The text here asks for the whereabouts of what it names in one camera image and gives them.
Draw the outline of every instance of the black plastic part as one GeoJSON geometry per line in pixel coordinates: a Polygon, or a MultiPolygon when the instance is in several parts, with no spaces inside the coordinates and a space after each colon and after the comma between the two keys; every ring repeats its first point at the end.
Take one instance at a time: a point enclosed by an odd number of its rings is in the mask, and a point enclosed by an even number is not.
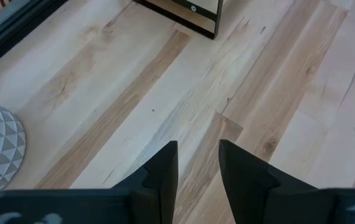
{"type": "Polygon", "coordinates": [[[172,224],[178,144],[171,141],[112,189],[0,192],[0,223],[172,224]]]}
{"type": "Polygon", "coordinates": [[[67,0],[31,0],[0,25],[0,58],[67,0]]]}
{"type": "Polygon", "coordinates": [[[178,15],[175,15],[147,0],[134,0],[135,2],[143,5],[144,7],[147,7],[148,9],[151,9],[169,19],[172,19],[173,21],[180,23],[181,25],[184,25],[185,27],[192,29],[193,31],[204,35],[205,37],[208,37],[212,40],[214,40],[219,32],[219,25],[220,25],[220,18],[222,16],[222,8],[223,8],[223,0],[218,0],[218,6],[217,6],[217,12],[216,14],[214,12],[208,11],[207,9],[204,9],[203,7],[200,7],[194,3],[191,3],[190,1],[187,0],[173,0],[174,2],[180,4],[183,7],[186,7],[190,9],[192,6],[196,7],[195,13],[198,13],[212,21],[215,22],[215,29],[213,32],[202,28],[201,26],[194,24],[185,18],[182,18],[178,15]]]}
{"type": "Polygon", "coordinates": [[[219,163],[237,224],[355,223],[355,189],[319,190],[227,140],[219,163]]]}

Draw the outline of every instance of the light wood flooring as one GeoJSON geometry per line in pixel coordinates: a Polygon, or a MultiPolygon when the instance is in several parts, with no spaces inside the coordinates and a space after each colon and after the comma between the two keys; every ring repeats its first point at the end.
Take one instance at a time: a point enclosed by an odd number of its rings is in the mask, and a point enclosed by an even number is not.
{"type": "Polygon", "coordinates": [[[0,59],[27,132],[8,189],[110,188],[179,143],[174,223],[233,223],[229,139],[355,187],[355,0],[231,0],[209,40],[128,0],[71,0],[0,59]]]}

